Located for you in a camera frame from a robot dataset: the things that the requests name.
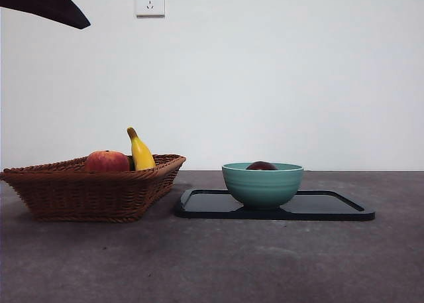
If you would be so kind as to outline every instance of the black object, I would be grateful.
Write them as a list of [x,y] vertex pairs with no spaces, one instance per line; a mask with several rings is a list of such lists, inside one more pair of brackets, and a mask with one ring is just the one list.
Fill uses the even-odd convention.
[[253,210],[236,201],[228,190],[186,190],[174,208],[178,217],[273,220],[373,220],[375,211],[351,198],[326,191],[298,191],[286,204],[273,210]]
[[78,29],[90,25],[72,0],[0,0],[0,7],[32,13]]

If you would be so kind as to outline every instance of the banana stem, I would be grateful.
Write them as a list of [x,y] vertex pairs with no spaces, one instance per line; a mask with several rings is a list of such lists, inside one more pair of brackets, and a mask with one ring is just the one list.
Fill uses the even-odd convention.
[[127,133],[128,133],[128,136],[130,137],[130,139],[137,138],[137,133],[132,127],[127,128]]

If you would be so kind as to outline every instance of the ceramic bowl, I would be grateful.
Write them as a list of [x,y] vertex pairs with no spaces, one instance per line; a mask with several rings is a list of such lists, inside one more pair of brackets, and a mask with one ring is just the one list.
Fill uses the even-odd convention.
[[303,167],[273,162],[277,170],[247,170],[250,162],[222,166],[229,193],[247,208],[274,209],[290,201],[299,189]]

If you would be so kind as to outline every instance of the wicker basket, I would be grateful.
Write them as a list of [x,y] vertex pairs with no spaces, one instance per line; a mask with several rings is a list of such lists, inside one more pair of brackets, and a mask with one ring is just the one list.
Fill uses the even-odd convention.
[[132,222],[167,194],[186,158],[155,154],[156,167],[128,172],[85,172],[86,156],[4,169],[6,181],[38,221]]

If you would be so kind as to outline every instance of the red apple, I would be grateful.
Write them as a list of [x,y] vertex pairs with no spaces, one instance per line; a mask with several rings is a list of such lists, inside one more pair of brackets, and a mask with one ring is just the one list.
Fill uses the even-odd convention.
[[270,162],[262,162],[261,160],[258,162],[253,162],[246,169],[250,170],[278,170],[274,164]]
[[130,170],[128,156],[115,151],[95,151],[85,160],[87,172],[125,172]]

